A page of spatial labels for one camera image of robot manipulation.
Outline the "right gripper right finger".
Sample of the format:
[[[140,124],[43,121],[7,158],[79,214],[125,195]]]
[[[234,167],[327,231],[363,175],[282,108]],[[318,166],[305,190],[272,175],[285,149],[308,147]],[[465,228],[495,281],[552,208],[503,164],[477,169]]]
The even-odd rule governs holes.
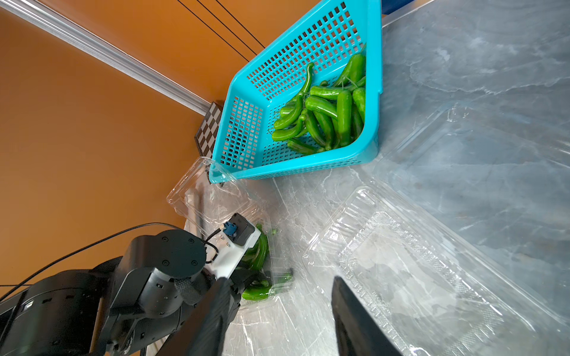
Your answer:
[[[402,354],[340,276],[334,277],[331,298],[339,355]]]

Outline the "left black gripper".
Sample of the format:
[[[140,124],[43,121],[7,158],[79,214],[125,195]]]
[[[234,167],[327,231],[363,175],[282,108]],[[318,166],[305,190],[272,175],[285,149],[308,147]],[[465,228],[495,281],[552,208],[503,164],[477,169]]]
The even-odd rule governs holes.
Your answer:
[[[132,240],[106,292],[106,349],[136,352],[178,332],[221,278],[205,269],[204,240],[181,229]],[[231,291],[230,323],[240,308]]]

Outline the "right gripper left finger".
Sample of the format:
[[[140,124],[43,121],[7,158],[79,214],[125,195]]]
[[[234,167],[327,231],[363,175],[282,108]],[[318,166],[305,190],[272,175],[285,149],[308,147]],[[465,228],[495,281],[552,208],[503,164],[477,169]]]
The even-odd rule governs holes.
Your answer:
[[[222,355],[230,324],[231,291],[226,278],[218,280],[157,355]]]

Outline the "clear pepper container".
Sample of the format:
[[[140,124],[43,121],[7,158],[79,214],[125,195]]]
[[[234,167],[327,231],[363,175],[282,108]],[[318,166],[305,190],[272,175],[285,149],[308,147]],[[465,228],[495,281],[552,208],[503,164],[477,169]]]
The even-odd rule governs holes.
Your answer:
[[[342,277],[404,355],[569,353],[565,323],[387,187],[350,194],[304,263],[320,292]]]
[[[240,297],[240,313],[249,314],[276,305],[279,295],[292,289],[295,272],[282,257],[281,237],[268,215],[259,209],[240,215],[261,234],[230,277],[232,290]]]
[[[569,245],[569,130],[459,106],[389,157],[390,186],[475,246]]]

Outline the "clear pepper container front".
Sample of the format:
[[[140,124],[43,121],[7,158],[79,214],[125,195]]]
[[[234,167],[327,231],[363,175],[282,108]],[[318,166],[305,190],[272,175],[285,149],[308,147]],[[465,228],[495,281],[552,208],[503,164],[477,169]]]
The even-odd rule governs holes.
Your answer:
[[[279,295],[292,289],[295,272],[282,257],[281,237],[268,215],[259,209],[240,215],[261,234],[230,277],[232,290],[240,297],[240,313],[249,314],[276,305]]]

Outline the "teal plastic basket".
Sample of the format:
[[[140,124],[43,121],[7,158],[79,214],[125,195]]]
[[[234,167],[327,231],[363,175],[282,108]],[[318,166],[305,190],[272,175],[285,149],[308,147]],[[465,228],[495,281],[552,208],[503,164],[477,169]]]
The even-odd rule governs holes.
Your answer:
[[[379,102],[383,92],[382,6],[380,1],[322,1],[232,80],[222,112],[213,160],[235,179],[265,179],[369,163],[379,152]],[[366,56],[365,76],[334,87],[350,58]],[[274,124],[294,106],[293,98],[313,62],[313,86],[343,88],[353,97],[351,143],[325,149],[325,136],[313,111],[299,139],[325,152],[303,156],[274,142]]]

